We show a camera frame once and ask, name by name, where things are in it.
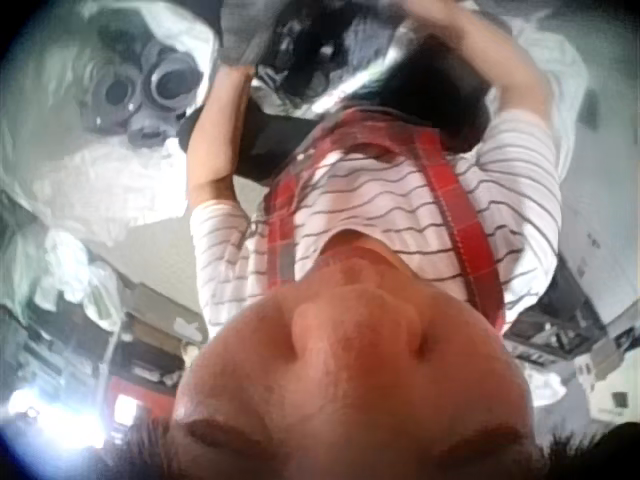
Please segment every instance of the striped shirt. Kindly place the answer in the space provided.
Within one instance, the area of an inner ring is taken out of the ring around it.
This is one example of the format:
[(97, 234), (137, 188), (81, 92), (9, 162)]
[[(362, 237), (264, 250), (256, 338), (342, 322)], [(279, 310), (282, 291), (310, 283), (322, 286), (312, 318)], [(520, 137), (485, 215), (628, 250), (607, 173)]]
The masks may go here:
[[(490, 124), (473, 152), (451, 159), (491, 244), (504, 288), (507, 326), (544, 293), (556, 267), (560, 189), (552, 135), (533, 114), (511, 110)], [(210, 201), (191, 216), (198, 294), (213, 336), (267, 291), (267, 225), (232, 202)], [(422, 279), (467, 301), (440, 211), (417, 164), (329, 154), (294, 215), (295, 276), (325, 243), (356, 230), (391, 248)]]

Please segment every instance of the light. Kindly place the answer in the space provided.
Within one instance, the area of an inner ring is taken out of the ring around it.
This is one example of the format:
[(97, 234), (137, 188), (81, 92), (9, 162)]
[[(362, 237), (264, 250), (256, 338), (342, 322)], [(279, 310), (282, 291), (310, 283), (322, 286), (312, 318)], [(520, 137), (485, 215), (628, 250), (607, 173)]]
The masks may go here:
[(16, 415), (18, 413), (25, 413), (30, 408), (38, 410), (39, 403), (40, 402), (33, 390), (23, 388), (21, 390), (16, 390), (11, 394), (7, 410), (9, 411), (9, 415)]
[(10, 415), (26, 413), (55, 445), (64, 449), (102, 448), (104, 428), (95, 415), (76, 414), (59, 405), (47, 405), (30, 389), (16, 390), (9, 399)]
[(38, 426), (64, 449), (102, 448), (104, 429), (100, 420), (91, 414), (75, 414), (58, 406), (40, 412)]
[(116, 423), (130, 427), (136, 419), (138, 413), (138, 401), (126, 395), (118, 395), (113, 411), (113, 419)]

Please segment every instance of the hand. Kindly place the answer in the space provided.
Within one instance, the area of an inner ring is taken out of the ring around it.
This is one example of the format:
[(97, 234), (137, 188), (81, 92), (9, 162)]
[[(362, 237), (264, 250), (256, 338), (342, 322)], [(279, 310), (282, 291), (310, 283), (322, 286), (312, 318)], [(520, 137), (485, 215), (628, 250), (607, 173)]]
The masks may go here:
[(220, 11), (226, 65), (257, 65), (267, 49), (279, 15), (292, 0), (223, 0)]

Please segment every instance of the red plaid strap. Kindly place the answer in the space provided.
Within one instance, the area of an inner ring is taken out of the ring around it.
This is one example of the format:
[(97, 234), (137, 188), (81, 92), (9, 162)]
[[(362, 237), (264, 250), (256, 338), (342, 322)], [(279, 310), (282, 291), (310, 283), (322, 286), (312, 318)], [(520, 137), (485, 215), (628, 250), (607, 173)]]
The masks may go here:
[(467, 193), (444, 158), (439, 136), (431, 129), (413, 127), (380, 113), (350, 110), (337, 122), (320, 127), (314, 132), (313, 150), (306, 152), (302, 162), (294, 161), (274, 182), (265, 197), (269, 289), (295, 280), (296, 197), (315, 167), (331, 152), (358, 151), (372, 145), (412, 158), (421, 166), (447, 225), (469, 303), (501, 330), (504, 297), (491, 245)]

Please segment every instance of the eyebrow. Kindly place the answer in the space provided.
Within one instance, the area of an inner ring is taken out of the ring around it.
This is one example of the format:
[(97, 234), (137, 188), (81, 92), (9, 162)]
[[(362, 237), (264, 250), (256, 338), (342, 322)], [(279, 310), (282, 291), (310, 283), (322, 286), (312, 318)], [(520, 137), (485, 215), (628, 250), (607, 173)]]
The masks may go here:
[(268, 458), (267, 448), (241, 430), (204, 418), (181, 425), (186, 434), (201, 445), (218, 450), (227, 450), (238, 455)]
[(434, 463), (441, 469), (461, 468), (498, 455), (525, 439), (520, 430), (506, 425), (482, 429), (438, 453)]

